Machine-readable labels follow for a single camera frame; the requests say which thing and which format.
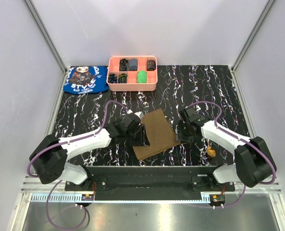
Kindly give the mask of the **brown cloth napkin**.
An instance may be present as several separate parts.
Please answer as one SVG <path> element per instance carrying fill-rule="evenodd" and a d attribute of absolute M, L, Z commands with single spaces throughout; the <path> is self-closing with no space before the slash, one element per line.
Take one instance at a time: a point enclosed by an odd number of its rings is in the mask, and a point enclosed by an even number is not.
<path fill-rule="evenodd" d="M 176 133 L 167 121 L 162 109 L 145 114 L 142 118 L 142 124 L 146 127 L 146 137 L 150 145 L 133 146 L 138 160 L 142 161 L 180 144 L 179 141 L 176 141 Z"/>

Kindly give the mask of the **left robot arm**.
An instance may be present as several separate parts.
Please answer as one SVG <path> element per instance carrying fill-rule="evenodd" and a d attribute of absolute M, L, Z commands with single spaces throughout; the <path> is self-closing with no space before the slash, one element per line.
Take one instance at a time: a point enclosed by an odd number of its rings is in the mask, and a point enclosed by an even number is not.
<path fill-rule="evenodd" d="M 75 184 L 83 191 L 88 190 L 92 186 L 90 173 L 80 165 L 69 163 L 69 160 L 114 144 L 149 146 L 143 116 L 142 112 L 128 113 L 102 128 L 73 137 L 46 136 L 29 157 L 28 167 L 36 172 L 29 172 L 29 176 L 38 177 L 42 184 L 62 180 Z"/>

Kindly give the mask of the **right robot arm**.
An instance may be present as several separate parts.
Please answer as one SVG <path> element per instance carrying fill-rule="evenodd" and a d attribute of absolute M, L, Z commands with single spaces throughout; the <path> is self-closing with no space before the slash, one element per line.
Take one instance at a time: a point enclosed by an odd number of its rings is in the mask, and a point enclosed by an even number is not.
<path fill-rule="evenodd" d="M 265 140 L 259 136 L 246 137 L 233 132 L 216 120 L 196 113 L 193 106 L 180 111 L 176 140 L 193 143 L 198 136 L 211 140 L 230 152 L 234 163 L 217 167 L 207 178 L 207 186 L 213 191 L 219 190 L 224 183 L 241 182 L 249 188 L 272 177 L 275 180 L 276 165 Z"/>

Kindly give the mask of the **gold spoon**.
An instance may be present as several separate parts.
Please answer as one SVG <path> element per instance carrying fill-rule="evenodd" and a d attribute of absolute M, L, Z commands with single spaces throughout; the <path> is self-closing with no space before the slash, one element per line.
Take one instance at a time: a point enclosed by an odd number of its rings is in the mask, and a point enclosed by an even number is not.
<path fill-rule="evenodd" d="M 207 155 L 211 158 L 214 158 L 216 156 L 216 151 L 211 147 L 209 139 L 207 139 L 206 152 L 207 152 Z"/>

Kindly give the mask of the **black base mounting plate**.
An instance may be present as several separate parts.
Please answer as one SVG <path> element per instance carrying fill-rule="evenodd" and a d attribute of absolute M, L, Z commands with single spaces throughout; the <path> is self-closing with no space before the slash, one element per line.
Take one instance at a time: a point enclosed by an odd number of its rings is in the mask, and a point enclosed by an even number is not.
<path fill-rule="evenodd" d="M 86 167 L 83 185 L 66 182 L 66 191 L 95 190 L 95 200 L 113 202 L 204 201 L 201 193 L 234 192 L 232 182 L 219 184 L 215 167 Z"/>

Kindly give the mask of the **black marble pattern mat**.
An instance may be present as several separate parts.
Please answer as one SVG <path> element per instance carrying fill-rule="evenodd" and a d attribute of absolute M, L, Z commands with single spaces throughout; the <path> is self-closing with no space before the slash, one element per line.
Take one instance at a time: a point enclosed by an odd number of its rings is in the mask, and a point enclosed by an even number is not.
<path fill-rule="evenodd" d="M 177 129 L 179 111 L 198 102 L 196 111 L 241 135 L 249 136 L 233 77 L 226 65 L 161 65 L 158 83 L 150 92 L 112 92 L 71 95 L 64 93 L 58 107 L 52 133 L 56 137 L 71 137 L 100 127 L 104 106 L 108 121 L 124 116 L 122 106 L 144 113 L 162 109 L 173 129 Z M 216 156 L 207 155 L 207 141 L 180 144 L 160 154 L 139 161 L 133 148 L 125 144 L 86 152 L 71 159 L 84 166 L 221 166 L 234 161 L 233 155 L 210 141 Z"/>

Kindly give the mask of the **green rolled sock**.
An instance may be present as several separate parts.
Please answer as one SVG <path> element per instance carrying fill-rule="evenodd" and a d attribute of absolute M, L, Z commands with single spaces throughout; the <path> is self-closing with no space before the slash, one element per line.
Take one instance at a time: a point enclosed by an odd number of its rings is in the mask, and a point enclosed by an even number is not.
<path fill-rule="evenodd" d="M 139 84 L 147 83 L 148 76 L 146 71 L 144 70 L 139 71 L 136 77 L 137 77 L 137 83 Z"/>

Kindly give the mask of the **black blue rolled sock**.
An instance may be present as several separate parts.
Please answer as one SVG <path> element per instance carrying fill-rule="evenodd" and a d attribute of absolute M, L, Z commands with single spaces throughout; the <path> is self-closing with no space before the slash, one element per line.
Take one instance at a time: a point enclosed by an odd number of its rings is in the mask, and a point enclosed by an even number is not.
<path fill-rule="evenodd" d="M 110 73 L 108 76 L 108 83 L 115 84 L 118 83 L 118 77 L 115 73 Z"/>

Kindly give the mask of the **pink compartment tray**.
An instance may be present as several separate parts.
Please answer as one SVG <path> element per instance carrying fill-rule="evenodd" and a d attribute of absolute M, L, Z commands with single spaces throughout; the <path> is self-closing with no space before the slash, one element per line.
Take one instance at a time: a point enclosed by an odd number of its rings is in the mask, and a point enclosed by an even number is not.
<path fill-rule="evenodd" d="M 137 71 L 119 71 L 119 62 L 122 58 L 137 58 L 138 69 Z M 154 60 L 156 62 L 156 69 L 154 71 L 147 71 L 147 60 Z M 141 70 L 147 72 L 147 83 L 139 84 L 137 83 L 137 73 Z M 108 76 L 110 73 L 115 73 L 117 77 L 121 73 L 127 74 L 127 83 L 108 83 Z M 112 56 L 109 59 L 108 73 L 106 77 L 106 82 L 111 91 L 154 91 L 158 83 L 158 71 L 157 71 L 157 58 L 155 56 Z"/>

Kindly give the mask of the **dark patterned rolled sock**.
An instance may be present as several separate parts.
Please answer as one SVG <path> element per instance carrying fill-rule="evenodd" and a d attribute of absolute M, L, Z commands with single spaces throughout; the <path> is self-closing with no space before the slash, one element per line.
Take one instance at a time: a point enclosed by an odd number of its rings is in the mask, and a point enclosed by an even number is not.
<path fill-rule="evenodd" d="M 154 71 L 156 69 L 156 62 L 154 60 L 147 60 L 147 71 Z"/>

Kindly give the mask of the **black yellow rolled sock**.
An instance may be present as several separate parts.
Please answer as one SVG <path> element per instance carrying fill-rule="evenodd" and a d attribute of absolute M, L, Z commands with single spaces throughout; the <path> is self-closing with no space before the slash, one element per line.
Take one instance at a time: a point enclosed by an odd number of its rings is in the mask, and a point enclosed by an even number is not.
<path fill-rule="evenodd" d="M 119 62 L 119 71 L 128 71 L 128 58 L 122 58 Z"/>

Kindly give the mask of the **grey rolled sock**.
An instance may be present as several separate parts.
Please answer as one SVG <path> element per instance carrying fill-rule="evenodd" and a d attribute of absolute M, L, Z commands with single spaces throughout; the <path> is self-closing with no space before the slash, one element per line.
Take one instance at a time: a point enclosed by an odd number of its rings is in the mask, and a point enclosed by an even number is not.
<path fill-rule="evenodd" d="M 132 58 L 128 62 L 128 70 L 129 71 L 137 71 L 138 69 L 138 60 L 137 58 Z"/>

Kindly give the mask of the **blue printed t-shirt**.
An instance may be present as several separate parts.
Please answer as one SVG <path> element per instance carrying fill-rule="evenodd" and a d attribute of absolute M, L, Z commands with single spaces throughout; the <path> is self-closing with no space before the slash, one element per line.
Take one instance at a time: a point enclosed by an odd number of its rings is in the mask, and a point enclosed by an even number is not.
<path fill-rule="evenodd" d="M 105 66 L 72 66 L 69 68 L 63 91 L 70 94 L 95 94 L 109 89 Z"/>

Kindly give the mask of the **left aluminium frame post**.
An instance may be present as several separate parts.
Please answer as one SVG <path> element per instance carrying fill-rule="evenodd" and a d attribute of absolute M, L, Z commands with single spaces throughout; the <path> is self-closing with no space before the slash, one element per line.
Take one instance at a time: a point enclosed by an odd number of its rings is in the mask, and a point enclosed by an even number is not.
<path fill-rule="evenodd" d="M 34 20 L 41 36 L 43 37 L 50 53 L 52 54 L 54 60 L 56 61 L 59 69 L 62 71 L 62 73 L 65 73 L 67 71 L 67 67 L 66 65 L 64 64 L 61 56 L 59 55 L 34 3 L 32 0 L 23 0 L 23 3 L 25 4 L 27 10 L 29 11 L 32 19 Z"/>

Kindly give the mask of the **aluminium frame post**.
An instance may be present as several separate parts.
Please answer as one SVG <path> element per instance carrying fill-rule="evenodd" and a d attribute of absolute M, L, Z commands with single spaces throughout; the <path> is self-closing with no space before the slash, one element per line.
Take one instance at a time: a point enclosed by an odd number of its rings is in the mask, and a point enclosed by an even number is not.
<path fill-rule="evenodd" d="M 260 31 L 261 27 L 263 26 L 266 18 L 268 17 L 270 11 L 272 10 L 273 6 L 276 4 L 276 0 L 267 0 L 265 6 L 263 7 L 258 19 L 255 22 L 254 27 L 252 28 L 248 38 L 246 39 L 245 44 L 243 45 L 239 55 L 237 56 L 234 64 L 231 66 L 232 71 L 236 71 L 239 67 L 241 61 L 245 57 L 248 49 L 250 48 L 252 42 L 254 41 L 255 37 L 257 36 L 258 32 Z"/>
<path fill-rule="evenodd" d="M 54 60 L 56 61 L 59 69 L 62 71 L 62 73 L 65 73 L 67 71 L 67 67 L 66 65 L 64 64 L 61 56 L 59 55 L 34 3 L 32 0 L 23 0 L 23 3 L 25 4 L 27 10 L 29 11 L 32 19 L 34 20 L 41 36 L 43 37 L 50 53 L 52 54 Z"/>

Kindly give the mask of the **right aluminium frame post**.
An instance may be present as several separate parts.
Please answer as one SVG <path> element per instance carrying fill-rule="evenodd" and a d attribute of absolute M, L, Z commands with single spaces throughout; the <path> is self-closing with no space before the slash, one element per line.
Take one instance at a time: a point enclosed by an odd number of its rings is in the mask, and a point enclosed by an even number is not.
<path fill-rule="evenodd" d="M 266 18 L 268 17 L 270 11 L 272 10 L 273 6 L 276 4 L 276 0 L 267 0 L 265 6 L 263 7 L 258 19 L 255 22 L 254 27 L 252 28 L 248 38 L 246 39 L 245 44 L 243 45 L 239 55 L 237 56 L 234 64 L 231 66 L 232 71 L 236 71 L 239 67 L 241 61 L 245 57 L 248 49 L 250 48 L 252 42 L 254 41 L 255 37 L 257 36 L 258 32 L 260 31 L 261 27 L 263 26 Z"/>

